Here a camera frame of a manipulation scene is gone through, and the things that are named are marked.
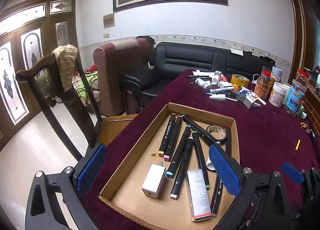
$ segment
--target roll of tape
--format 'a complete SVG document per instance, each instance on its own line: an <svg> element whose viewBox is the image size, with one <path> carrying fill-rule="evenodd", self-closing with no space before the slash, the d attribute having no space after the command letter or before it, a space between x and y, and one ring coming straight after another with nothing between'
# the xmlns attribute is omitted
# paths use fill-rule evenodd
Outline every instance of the roll of tape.
<svg viewBox="0 0 320 230"><path fill-rule="evenodd" d="M234 85L248 87L249 79L238 74L233 74L231 78L231 83Z"/></svg>

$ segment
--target green blanket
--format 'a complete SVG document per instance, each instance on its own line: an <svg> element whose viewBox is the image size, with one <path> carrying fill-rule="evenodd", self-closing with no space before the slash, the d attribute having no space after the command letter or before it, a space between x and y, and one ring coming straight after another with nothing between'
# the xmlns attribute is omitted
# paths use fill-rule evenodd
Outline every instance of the green blanket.
<svg viewBox="0 0 320 230"><path fill-rule="evenodd" d="M98 71L95 71L94 73L92 73L92 75L90 77L87 77L87 81L89 83L89 86L91 87L93 82L95 82L97 79L98 79ZM87 94L87 91L85 91L83 82L80 82L76 91L81 99L88 101L88 94Z"/></svg>

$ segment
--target black leather sofa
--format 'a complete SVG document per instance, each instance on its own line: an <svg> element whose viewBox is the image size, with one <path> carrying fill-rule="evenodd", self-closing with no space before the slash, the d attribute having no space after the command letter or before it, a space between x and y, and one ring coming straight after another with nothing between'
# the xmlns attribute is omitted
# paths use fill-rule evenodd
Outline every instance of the black leather sofa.
<svg viewBox="0 0 320 230"><path fill-rule="evenodd" d="M186 69L219 70L225 76L240 74L252 79L254 74L261 73L263 66L275 66L272 59L253 56L252 52L240 56L227 49L168 42L161 42L153 49L149 63L153 69L144 64L119 81L127 115L139 113Z"/></svg>

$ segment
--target maroon tablecloth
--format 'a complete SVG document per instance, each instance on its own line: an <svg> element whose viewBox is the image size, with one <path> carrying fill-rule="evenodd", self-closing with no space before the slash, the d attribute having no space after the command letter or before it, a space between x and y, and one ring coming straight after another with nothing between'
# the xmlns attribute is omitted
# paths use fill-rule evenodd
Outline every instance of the maroon tablecloth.
<svg viewBox="0 0 320 230"><path fill-rule="evenodd" d="M141 134L169 102L233 117L238 131L240 165L252 168L255 173L271 174L279 170L284 161L300 170L312 166L319 168L310 139L306 131L300 129L301 118L289 114L284 108L274 107L268 101L265 106L251 109L233 101L212 101L197 85L190 86L186 75L192 75L192 71L185 71L170 83L108 145L106 161L91 190L82 197L85 206L103 229L146 229L108 207L99 200L98 195ZM293 160L298 139L301 140L300 147ZM290 207L295 210L302 203L300 185L283 177Z"/></svg>

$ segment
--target blue gripper pad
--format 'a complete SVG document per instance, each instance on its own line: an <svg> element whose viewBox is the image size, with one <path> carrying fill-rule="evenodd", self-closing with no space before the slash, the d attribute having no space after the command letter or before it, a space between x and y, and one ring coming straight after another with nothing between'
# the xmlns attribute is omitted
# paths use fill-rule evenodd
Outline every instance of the blue gripper pad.
<svg viewBox="0 0 320 230"><path fill-rule="evenodd" d="M104 144L98 148L91 160L83 168L77 177L77 192L79 195L87 194L92 183L97 177L107 154L107 147Z"/></svg>
<svg viewBox="0 0 320 230"><path fill-rule="evenodd" d="M211 145L209 148L209 158L228 193L237 197L240 193L240 180L229 163L224 159L220 151L214 145Z"/></svg>
<svg viewBox="0 0 320 230"><path fill-rule="evenodd" d="M287 162L282 163L280 170L296 184L301 184L304 181L303 174Z"/></svg>

